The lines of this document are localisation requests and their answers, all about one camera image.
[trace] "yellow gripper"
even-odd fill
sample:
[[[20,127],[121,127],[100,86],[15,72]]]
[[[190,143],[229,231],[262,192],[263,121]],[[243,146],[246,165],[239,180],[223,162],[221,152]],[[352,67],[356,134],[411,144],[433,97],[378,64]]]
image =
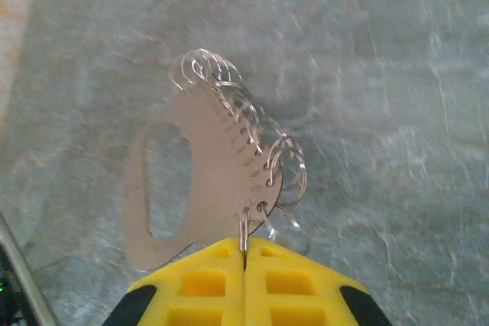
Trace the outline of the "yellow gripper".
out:
[[[261,238],[221,240],[135,282],[104,326],[384,326],[362,284]]]

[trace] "metal rod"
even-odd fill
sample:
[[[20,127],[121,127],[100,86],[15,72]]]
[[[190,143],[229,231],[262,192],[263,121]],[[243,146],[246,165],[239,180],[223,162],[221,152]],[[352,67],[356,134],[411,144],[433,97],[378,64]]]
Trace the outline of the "metal rod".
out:
[[[5,249],[6,260],[9,262],[6,266],[10,265],[15,273],[9,274],[9,280],[16,280],[18,284],[14,284],[13,286],[20,286],[24,291],[37,324],[42,326],[56,326],[57,322],[54,314],[37,287],[32,272],[26,264],[2,213],[0,213],[0,245]]]
[[[249,227],[250,227],[250,208],[245,206],[243,208],[243,213],[241,214],[241,219],[239,221],[239,250],[243,255],[243,267],[246,269],[246,258],[248,256],[248,246],[249,246]]]

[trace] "marble surface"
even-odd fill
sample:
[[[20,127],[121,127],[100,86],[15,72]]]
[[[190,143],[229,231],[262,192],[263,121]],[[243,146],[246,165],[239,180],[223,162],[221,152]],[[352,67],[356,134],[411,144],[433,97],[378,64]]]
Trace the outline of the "marble surface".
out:
[[[32,0],[0,0],[0,137]]]
[[[488,45],[489,0],[34,0],[0,209],[60,322],[101,324],[144,275],[121,250],[128,144],[177,93],[167,61],[205,47],[302,141],[310,258],[395,325],[489,324]],[[161,236],[188,196],[180,141],[151,142]]]

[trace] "square cutout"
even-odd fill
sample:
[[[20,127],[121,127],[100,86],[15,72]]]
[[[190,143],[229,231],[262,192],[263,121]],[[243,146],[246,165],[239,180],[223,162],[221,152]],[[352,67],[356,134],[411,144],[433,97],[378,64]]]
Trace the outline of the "square cutout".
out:
[[[173,308],[165,326],[221,326],[222,309]]]
[[[324,310],[318,307],[270,307],[272,326],[327,326]]]
[[[269,270],[265,275],[268,294],[314,295],[313,281],[307,273],[291,270]]]
[[[273,252],[270,248],[263,247],[261,249],[261,256],[263,256],[263,257],[277,257],[278,254]]]
[[[219,248],[212,253],[212,257],[218,257],[218,258],[229,257],[229,251],[227,248]]]
[[[226,276],[223,271],[192,270],[182,277],[179,295],[184,297],[224,297]]]

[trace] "silver ring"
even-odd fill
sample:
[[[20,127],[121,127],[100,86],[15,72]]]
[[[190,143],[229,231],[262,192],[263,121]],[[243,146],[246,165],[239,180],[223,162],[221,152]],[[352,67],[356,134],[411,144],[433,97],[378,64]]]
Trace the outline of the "silver ring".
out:
[[[301,253],[303,255],[307,254],[310,251],[310,247],[311,247],[311,236],[309,235],[309,233],[304,228],[302,228],[299,225],[299,223],[297,222],[295,217],[292,215],[292,213],[290,211],[288,211],[287,208],[285,208],[283,206],[283,204],[280,204],[279,202],[277,202],[275,204],[275,206],[279,210],[281,210],[289,218],[289,222],[292,224],[295,231],[300,232],[300,233],[305,235],[306,248],[304,248],[302,251],[299,251],[299,253]]]
[[[271,163],[271,167],[270,167],[270,178],[267,181],[267,185],[269,185],[269,186],[274,185],[274,183],[275,183],[274,182],[275,167],[278,165],[279,159],[280,159],[280,156],[282,155],[282,153],[287,152],[287,151],[293,152],[294,156],[299,161],[299,171],[300,171],[300,177],[302,179],[300,182],[300,189],[299,189],[299,192],[297,193],[297,197],[291,202],[280,202],[282,205],[290,206],[290,205],[296,204],[297,202],[299,202],[303,198],[304,193],[306,192],[306,187],[307,187],[306,162],[304,161],[303,155],[297,149],[291,148],[291,147],[285,147],[285,148],[281,148],[277,152],[277,154],[275,154],[274,158],[272,159],[272,163]]]
[[[230,61],[222,58],[222,56],[220,56],[218,54],[213,54],[213,56],[214,55],[218,56],[219,59],[220,59],[218,61],[215,57],[213,57],[216,65],[218,67],[219,75],[216,76],[216,75],[213,74],[215,72],[215,70],[212,68],[212,65],[209,63],[209,69],[206,71],[206,78],[208,80],[210,80],[210,75],[209,74],[211,74],[214,77],[214,79],[216,79],[219,82],[231,82],[231,79],[232,79],[232,77],[231,77],[231,70],[233,69],[236,72],[236,75],[239,78],[239,82],[240,83],[243,83],[243,78],[241,77],[241,74],[238,71],[238,68],[236,68],[236,66],[233,63],[231,63]],[[227,78],[227,80],[223,80],[223,78],[222,78],[221,64],[224,65],[225,69],[228,71],[228,78]]]
[[[243,104],[240,108],[237,109],[237,113],[235,115],[235,124],[239,122],[239,117],[244,115],[247,108],[249,108],[250,112],[253,114],[255,121],[258,122],[260,120],[260,117],[258,116],[257,109],[254,106],[253,102],[251,102],[247,98],[243,98],[243,100]]]
[[[195,73],[195,75],[197,75],[200,79],[204,79],[204,75],[202,74],[203,66],[200,65],[196,59],[198,56],[203,57],[202,53],[204,52],[206,52],[206,50],[204,49],[191,50],[185,55],[183,55],[182,57],[182,60],[180,62],[180,70],[182,72],[183,78],[185,78],[185,80],[191,84],[193,84],[193,81],[185,73],[185,68],[184,68],[185,63],[190,61],[190,65],[192,66],[192,71]]]
[[[270,213],[267,213],[267,202],[259,202],[257,205],[257,210],[261,214],[261,218],[263,219],[263,222],[265,223],[265,227],[267,227],[267,229],[268,229],[268,232],[269,232],[268,237],[274,238],[277,231],[275,230],[275,227],[270,222],[270,219],[268,219],[268,215]]]
[[[239,250],[243,254],[244,265],[246,266],[246,256],[248,255],[250,240],[250,208],[245,206],[239,220]]]
[[[257,129],[257,127],[259,127],[261,125],[261,118],[260,118],[260,115],[258,114],[258,109],[256,107],[255,104],[252,104],[253,105],[253,116],[254,116],[254,124],[251,123],[250,119],[247,118],[245,121],[244,121],[244,124],[246,126],[246,130],[248,131],[248,141],[250,144],[254,144],[257,148],[257,152],[261,155],[263,154],[263,149],[261,148],[261,145],[260,145],[260,133]],[[262,115],[264,117],[266,117],[266,115],[264,114],[264,110],[261,108],[260,109]]]
[[[228,109],[232,109],[232,107],[229,104],[227,98],[225,97],[225,93],[224,93],[222,87],[231,87],[233,89],[237,89],[238,92],[241,93],[243,98],[246,98],[245,95],[251,95],[251,93],[248,91],[248,89],[245,86],[239,85],[237,83],[234,83],[234,82],[216,82],[214,90],[219,94],[221,99],[226,102],[224,104],[224,106]]]
[[[212,75],[212,73],[215,70],[215,67],[212,65],[212,61],[214,61],[214,64],[217,66],[217,69],[219,71],[219,75],[221,75],[222,74],[221,63],[224,63],[224,59],[222,58],[221,55],[217,53],[211,53],[209,51],[206,51],[206,55],[204,56],[204,59],[207,62],[207,68],[205,74],[203,75],[203,79],[211,86],[212,89],[215,90],[215,83],[211,80],[211,76],[209,75],[210,73]]]
[[[280,144],[282,144],[282,148],[285,148],[284,144],[287,144],[289,146],[289,148],[297,149],[299,151],[299,153],[303,156],[303,148],[298,143],[297,138],[292,137],[290,135],[286,135],[285,133],[283,133],[283,136],[276,139],[274,141],[274,143],[272,144],[272,146],[270,147],[270,152],[268,153],[268,158],[267,158],[267,169],[270,169],[270,162],[271,162],[271,160],[273,160],[272,154],[274,153],[274,151],[278,148],[278,146]],[[290,159],[293,159],[293,158],[294,158],[294,153],[291,151],[290,152]],[[296,187],[297,183],[300,180],[301,174],[302,174],[302,171],[299,170],[296,173],[296,176],[293,178],[292,183],[289,186],[283,186],[282,191],[289,191],[289,190],[293,189],[294,187]]]
[[[257,124],[253,127],[253,129],[254,129],[253,130],[253,136],[255,137],[255,140],[256,140],[254,143],[257,147],[257,150],[263,153],[263,149],[261,147],[261,140],[260,140],[260,128],[261,127],[265,127],[267,125],[271,126],[278,133],[279,137],[283,137],[286,134],[285,134],[285,131],[280,127],[278,122],[276,122],[273,118],[271,118],[270,116],[267,116],[265,114],[265,111],[263,110],[263,108],[261,108],[261,112],[264,116],[260,121],[257,121]],[[267,169],[270,169],[270,154],[269,154],[269,157],[267,159],[266,167],[267,167]]]
[[[235,116],[235,112],[232,109],[232,106],[229,104],[228,100],[226,99],[224,93],[222,92],[221,89],[217,88],[216,93],[219,95],[219,101],[224,105],[224,107],[229,110],[229,112],[232,113],[233,116]]]
[[[173,61],[170,63],[170,67],[168,69],[168,78],[170,78],[170,81],[178,87],[180,91],[188,92],[185,88],[183,88],[177,81],[176,81],[176,70],[177,67],[179,66],[181,56],[177,56],[176,58],[173,59]]]

